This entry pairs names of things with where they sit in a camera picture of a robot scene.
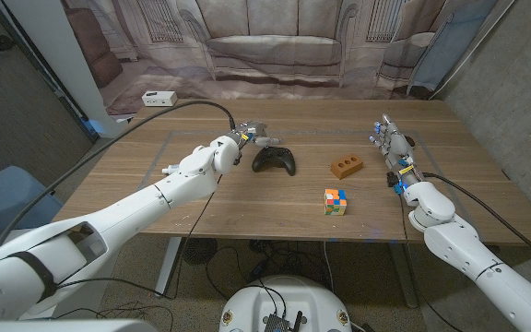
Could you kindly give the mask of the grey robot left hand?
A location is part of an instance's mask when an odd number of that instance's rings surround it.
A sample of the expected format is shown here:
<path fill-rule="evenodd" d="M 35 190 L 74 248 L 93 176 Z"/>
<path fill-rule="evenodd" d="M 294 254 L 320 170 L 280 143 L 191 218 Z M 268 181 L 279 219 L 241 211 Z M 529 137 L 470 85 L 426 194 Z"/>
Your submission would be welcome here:
<path fill-rule="evenodd" d="M 251 143 L 257 147 L 265 148 L 278 146 L 284 143 L 281 138 L 274 138 L 266 133 L 267 125 L 258 121 L 248 121 L 236 126 L 234 132 L 239 137 L 239 148 Z"/>

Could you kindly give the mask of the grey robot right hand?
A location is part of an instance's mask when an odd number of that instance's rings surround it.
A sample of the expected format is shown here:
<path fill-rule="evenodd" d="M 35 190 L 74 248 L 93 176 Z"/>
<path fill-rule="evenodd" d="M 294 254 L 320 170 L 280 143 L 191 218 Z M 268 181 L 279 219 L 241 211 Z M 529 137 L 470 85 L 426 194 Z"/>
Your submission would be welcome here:
<path fill-rule="evenodd" d="M 402 194 L 412 184 L 422 182 L 423 176 L 417 169 L 411 139 L 407 139 L 386 113 L 381 121 L 374 123 L 373 131 L 369 139 L 385 159 L 389 169 L 388 186 Z"/>

